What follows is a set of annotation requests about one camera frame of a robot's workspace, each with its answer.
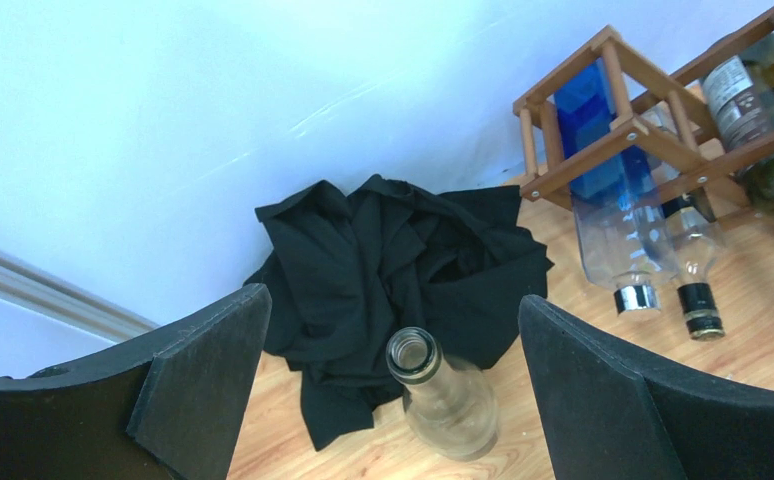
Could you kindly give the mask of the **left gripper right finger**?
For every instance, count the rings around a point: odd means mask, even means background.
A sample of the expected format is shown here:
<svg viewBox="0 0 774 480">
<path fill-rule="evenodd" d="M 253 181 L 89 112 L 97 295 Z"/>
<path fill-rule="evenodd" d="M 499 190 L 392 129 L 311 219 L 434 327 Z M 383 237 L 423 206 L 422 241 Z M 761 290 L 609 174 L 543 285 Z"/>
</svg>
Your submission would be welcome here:
<svg viewBox="0 0 774 480">
<path fill-rule="evenodd" d="M 559 479 L 774 479 L 774 391 L 705 373 L 525 296 L 522 348 Z"/>
</svg>

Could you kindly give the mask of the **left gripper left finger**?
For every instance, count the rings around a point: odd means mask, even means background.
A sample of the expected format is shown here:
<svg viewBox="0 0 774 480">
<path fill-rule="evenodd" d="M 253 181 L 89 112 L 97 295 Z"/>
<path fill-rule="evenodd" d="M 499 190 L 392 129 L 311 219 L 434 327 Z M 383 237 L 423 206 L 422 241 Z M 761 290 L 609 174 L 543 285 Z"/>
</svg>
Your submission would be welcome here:
<svg viewBox="0 0 774 480">
<path fill-rule="evenodd" d="M 223 479 L 272 300 L 248 284 L 171 324 L 0 377 L 0 479 Z"/>
</svg>

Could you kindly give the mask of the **clear bottle with dark label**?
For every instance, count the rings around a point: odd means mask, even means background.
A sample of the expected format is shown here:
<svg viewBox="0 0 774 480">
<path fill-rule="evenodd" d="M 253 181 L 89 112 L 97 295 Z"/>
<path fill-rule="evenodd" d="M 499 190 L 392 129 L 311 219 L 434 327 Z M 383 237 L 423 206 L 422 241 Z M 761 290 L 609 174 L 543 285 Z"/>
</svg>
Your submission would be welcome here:
<svg viewBox="0 0 774 480">
<path fill-rule="evenodd" d="M 484 373 L 446 355 L 426 330 L 406 327 L 386 347 L 391 375 L 403 385 L 402 405 L 414 434 L 438 454 L 469 462 L 498 441 L 499 406 Z"/>
</svg>

